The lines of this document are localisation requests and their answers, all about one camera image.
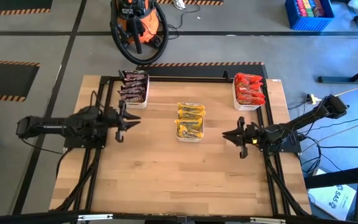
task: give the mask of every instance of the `blue crate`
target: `blue crate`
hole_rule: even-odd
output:
[[[286,0],[285,9],[287,10],[290,27],[293,30],[323,31],[324,28],[334,19],[333,9],[329,0],[320,0],[324,9],[324,17],[301,17],[298,13],[296,0]]]

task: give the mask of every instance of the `gray floor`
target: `gray floor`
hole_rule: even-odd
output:
[[[200,12],[186,15],[182,29],[212,31],[291,31],[283,7],[284,0],[226,0],[224,6],[202,6]],[[0,17],[0,30],[70,31],[80,0],[54,0],[50,14]],[[163,5],[169,23],[177,26],[181,12],[172,5]],[[325,31],[357,31],[352,16],[344,4],[334,3],[335,20]],[[108,30],[109,1],[88,1],[81,31]],[[27,115],[42,116],[60,68],[68,37],[0,37],[0,60],[40,62],[29,97],[23,103],[0,101],[0,215],[11,212],[17,191],[27,167],[30,147],[14,135],[16,122]],[[158,62],[265,62],[269,78],[283,80],[287,103],[303,100],[307,93],[322,98],[355,87],[327,85],[316,82],[320,75],[347,76],[358,72],[358,37],[225,37],[181,36],[171,40]],[[132,69],[115,48],[110,36],[81,36],[75,39],[53,116],[72,113],[83,75],[116,75],[118,69]],[[351,107],[339,120],[323,119],[315,127],[358,118],[358,92],[343,95]],[[295,118],[303,108],[290,111]],[[321,129],[310,134],[320,139],[351,127],[344,124]],[[303,142],[303,148],[310,142]],[[358,146],[358,128],[337,135],[321,145]],[[60,150],[63,138],[47,136],[44,148]],[[302,161],[316,155],[316,148],[307,150]],[[342,169],[358,167],[358,149],[325,149],[328,156]],[[24,206],[25,213],[48,209],[55,181],[58,156],[42,152]],[[326,159],[321,167],[335,171]]]

